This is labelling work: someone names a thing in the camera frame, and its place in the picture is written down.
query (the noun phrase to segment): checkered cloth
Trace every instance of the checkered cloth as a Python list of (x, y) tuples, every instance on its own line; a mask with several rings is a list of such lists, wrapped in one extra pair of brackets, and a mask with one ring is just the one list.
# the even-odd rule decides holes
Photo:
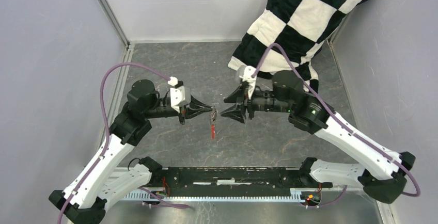
[[(256, 67), (265, 49), (275, 42), (284, 48), (303, 79), (318, 91), (318, 74), (310, 60), (346, 14), (364, 1), (367, 0), (268, 0), (265, 11), (246, 32), (228, 67), (234, 70), (246, 65)], [(270, 79), (281, 70), (291, 69), (273, 48), (258, 76)]]

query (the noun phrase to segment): gray floor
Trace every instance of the gray floor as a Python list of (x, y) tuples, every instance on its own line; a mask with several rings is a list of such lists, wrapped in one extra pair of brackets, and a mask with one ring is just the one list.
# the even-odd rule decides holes
[[(184, 81), (192, 95), (215, 105), (218, 111), (229, 107), (223, 98), (237, 88), (235, 71), (227, 67), (237, 42), (136, 44), (133, 62), (140, 62), (168, 76)], [(313, 60), (319, 74), (320, 94), (350, 123), (350, 106), (329, 47)], [(149, 79), (163, 95), (167, 82), (140, 68), (129, 69), (122, 103), (132, 84)], [(258, 79), (262, 89), (271, 82)], [(295, 129), (285, 114), (256, 113), (255, 119), (240, 124), (221, 118), (216, 122), (216, 139), (210, 137), (209, 116), (203, 114), (180, 125), (178, 118), (153, 119), (152, 130), (120, 164), (135, 157), (150, 156), (163, 166), (299, 166), (306, 157), (329, 162), (354, 160), (334, 145)]]

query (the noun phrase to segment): light purple wall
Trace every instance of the light purple wall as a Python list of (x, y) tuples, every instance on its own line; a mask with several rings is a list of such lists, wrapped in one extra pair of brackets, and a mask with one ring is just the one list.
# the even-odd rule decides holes
[(94, 154), (100, 80), (124, 47), (97, 0), (0, 0), (0, 10), (0, 223), (55, 223), (48, 196)]
[[(438, 190), (437, 0), (371, 0), (357, 7), (334, 52), (360, 129), (416, 157), (420, 198), (392, 205), (398, 223), (435, 223)], [(408, 183), (407, 190), (413, 187)]]
[(133, 41), (240, 40), (267, 0), (108, 0)]

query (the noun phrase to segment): purple cable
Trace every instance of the purple cable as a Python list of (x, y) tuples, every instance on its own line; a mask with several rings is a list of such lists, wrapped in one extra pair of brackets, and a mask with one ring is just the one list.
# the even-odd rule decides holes
[(404, 173), (406, 173), (406, 175), (408, 175), (409, 179), (412, 181), (412, 183), (414, 184), (416, 193), (406, 193), (406, 192), (402, 192), (403, 195), (406, 196), (410, 196), (410, 197), (418, 197), (421, 194), (420, 191), (420, 186), (418, 185), (418, 182), (415, 180), (414, 176), (412, 175), (412, 173), (406, 168), (404, 167), (402, 164), (400, 164), (398, 161), (395, 161), (391, 156), (389, 156), (388, 154), (386, 154), (384, 151), (380, 150), (378, 147), (376, 147), (375, 145), (373, 145), (372, 143), (370, 143), (369, 141), (367, 141), (365, 138), (363, 138), (362, 136), (353, 133), (353, 130), (350, 129), (347, 125), (345, 125), (341, 120), (339, 120), (339, 118), (337, 118), (335, 116), (335, 114), (330, 110), (330, 108), (327, 106), (327, 104), (324, 102), (324, 100), (305, 82), (305, 80), (301, 77), (301, 75), (298, 73), (298, 71), (295, 69), (295, 67), (292, 65), (292, 63), (289, 60), (289, 57), (286, 55), (285, 50), (277, 43), (272, 43), (271, 45), (269, 45), (266, 50), (264, 51), (262, 57), (260, 58), (259, 64), (257, 65), (256, 71), (254, 72), (254, 74), (252, 75), (252, 77), (254, 78), (257, 73), (260, 71), (261, 65), (263, 64), (264, 60), (266, 59), (266, 56), (268, 55), (269, 50), (271, 50), (273, 47), (277, 47), (281, 54), (283, 55), (283, 57), (285, 58), (286, 62), (289, 64), (290, 68), (292, 69), (292, 71), (295, 73), (295, 75), (297, 75), (297, 77), (299, 79), (301, 79), (301, 81), (303, 82), (304, 86), (307, 87), (307, 89), (309, 89), (309, 91), (318, 99), (318, 101), (321, 103), (321, 105), (324, 107), (324, 109), (330, 114), (330, 116), (339, 124), (341, 125), (342, 128), (344, 128), (345, 130), (347, 130), (350, 134), (352, 134), (354, 137), (356, 137), (357, 139), (359, 139), (360, 141), (362, 141), (363, 143), (365, 143), (366, 145), (370, 146), (371, 148), (373, 148), (374, 150), (376, 150), (378, 153), (380, 153), (383, 157), (385, 157), (387, 160), (389, 160), (390, 162), (394, 163), (394, 165), (398, 166)]
[[(110, 138), (109, 137), (111, 136), (111, 133), (110, 133), (110, 130), (109, 130), (110, 126), (108, 124), (108, 117), (106, 116), (106, 111), (105, 111), (105, 103), (104, 103), (104, 100), (103, 100), (103, 89), (104, 89), (104, 86), (105, 86), (106, 79), (108, 78), (110, 73), (113, 72), (114, 70), (116, 70), (117, 68), (120, 68), (120, 67), (123, 67), (123, 66), (135, 66), (135, 67), (143, 68), (143, 69), (146, 69), (146, 70), (148, 70), (148, 71), (150, 71), (150, 72), (160, 76), (161, 78), (165, 79), (166, 81), (170, 81), (170, 77), (167, 77), (166, 75), (164, 75), (164, 74), (162, 74), (162, 73), (160, 73), (160, 72), (158, 72), (158, 71), (156, 71), (156, 70), (154, 70), (154, 69), (152, 69), (152, 68), (150, 68), (148, 66), (145, 66), (145, 65), (140, 64), (140, 63), (135, 63), (135, 62), (119, 63), (119, 64), (111, 67), (105, 73), (105, 75), (103, 76), (103, 79), (102, 79), (102, 83), (100, 84), (100, 107), (101, 107), (101, 110), (102, 110), (103, 123), (105, 124), (106, 139), (105, 139), (105, 145), (103, 146), (103, 150), (99, 154), (99, 157), (105, 155), (105, 152), (107, 151), (108, 146), (110, 145)], [(80, 186), (84, 183), (84, 181), (87, 179), (87, 177), (91, 174), (91, 172), (94, 170), (94, 168), (97, 166), (97, 164), (100, 161), (99, 157), (92, 164), (92, 166), (90, 166), (90, 168), (87, 170), (87, 172), (84, 174), (84, 176), (79, 180), (79, 182), (77, 183), (77, 185), (73, 189), (73, 191), (77, 192), (77, 190), (80, 188)], [(58, 215), (58, 222), (57, 222), (57, 224), (61, 224), (62, 215), (64, 214), (64, 211), (66, 210), (67, 205), (71, 201), (72, 198), (73, 198), (73, 194), (70, 194), (70, 196), (67, 198), (67, 200), (65, 201), (64, 205), (62, 206), (61, 211), (59, 212), (59, 215)]]
[(152, 205), (151, 207), (174, 207), (174, 208), (180, 209), (180, 210), (190, 208), (190, 206), (185, 205), (185, 204), (171, 204), (171, 203), (168, 203), (168, 202), (164, 201), (163, 199), (161, 199), (160, 197), (158, 197), (157, 195), (155, 195), (154, 193), (152, 193), (150, 190), (147, 190), (145, 188), (138, 188), (138, 189), (141, 189), (142, 191), (147, 192), (153, 198), (157, 199), (158, 201), (160, 201), (161, 203), (164, 204), (164, 205)]

